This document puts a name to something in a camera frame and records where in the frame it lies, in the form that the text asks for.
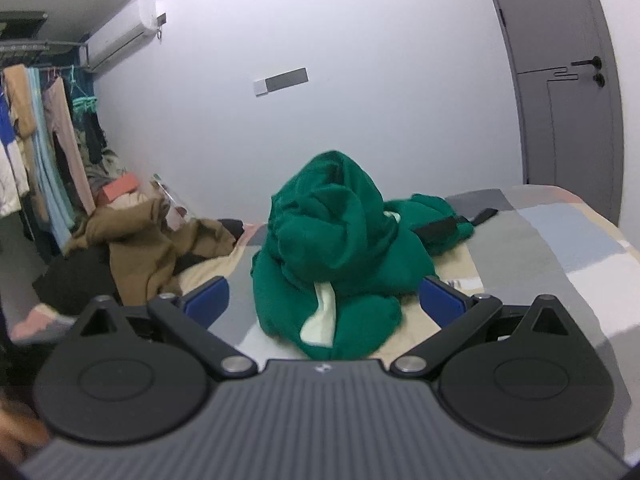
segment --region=plaid bedsheet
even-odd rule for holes
[[[506,304],[530,304],[554,294],[606,364],[615,384],[613,407],[598,438],[628,463],[640,460],[640,253],[613,224],[571,193],[547,186],[483,189],[448,197],[468,218],[491,207],[500,213],[472,238],[437,257],[440,279],[465,294],[489,292]],[[248,224],[232,254],[203,262],[180,276],[189,292],[213,276],[229,280],[228,308],[209,331],[255,359],[305,358],[295,346],[266,336],[255,315],[250,269],[266,235]],[[404,319],[371,357],[385,365],[439,327],[415,296],[402,299]],[[36,307],[13,338],[49,338],[72,319]]]

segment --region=gray door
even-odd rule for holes
[[[564,187],[617,223],[622,103],[600,1],[495,2],[520,101],[527,181]],[[572,65],[596,56],[600,68],[598,60]]]

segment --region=door handle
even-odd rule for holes
[[[600,72],[593,76],[593,80],[598,84],[600,88],[607,84],[607,80],[604,79],[604,76]]]
[[[596,70],[602,68],[602,60],[600,56],[593,56],[593,59],[585,59],[584,61],[574,61],[571,66],[593,65]]]

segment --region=black round disc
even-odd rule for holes
[[[440,395],[462,423],[500,440],[573,440],[600,427],[612,400],[610,379],[588,350],[555,335],[471,347],[443,368]]]
[[[98,335],[61,344],[34,385],[38,413],[56,433],[130,444],[187,421],[207,396],[200,363],[180,349]]]

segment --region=drying rack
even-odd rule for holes
[[[0,68],[22,63],[27,66],[37,65],[41,56],[64,54],[72,48],[84,48],[89,59],[89,45],[74,41],[40,41],[40,40],[5,40],[0,41]]]

